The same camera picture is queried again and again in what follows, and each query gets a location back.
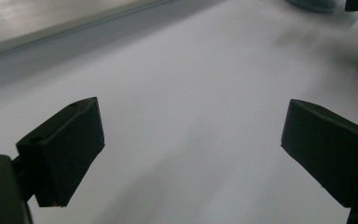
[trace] white table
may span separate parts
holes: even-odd
[[[346,222],[280,143],[291,98],[358,123],[349,14],[172,1],[0,56],[0,154],[91,96],[106,147],[68,207],[29,201],[35,224]]]

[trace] white surface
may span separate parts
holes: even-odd
[[[345,223],[280,148],[291,98],[358,123],[358,21],[284,1],[182,0],[0,57],[0,154],[98,96],[106,147],[36,224]]]

